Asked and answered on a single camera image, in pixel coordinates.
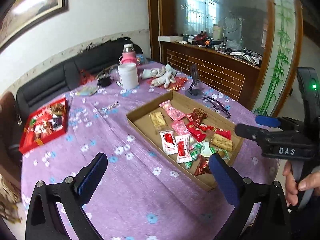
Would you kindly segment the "person's right hand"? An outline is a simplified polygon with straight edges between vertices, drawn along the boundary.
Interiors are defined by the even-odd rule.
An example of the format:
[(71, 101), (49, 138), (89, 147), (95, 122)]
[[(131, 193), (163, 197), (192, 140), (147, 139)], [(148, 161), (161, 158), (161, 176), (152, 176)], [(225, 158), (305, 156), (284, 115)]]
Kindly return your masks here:
[(309, 174), (300, 183), (296, 183), (292, 172), (292, 165), (287, 161), (284, 166), (283, 176), (285, 181), (285, 199), (287, 206), (296, 206), (298, 204), (298, 192), (313, 189), (313, 194), (319, 197), (320, 173), (314, 172)]

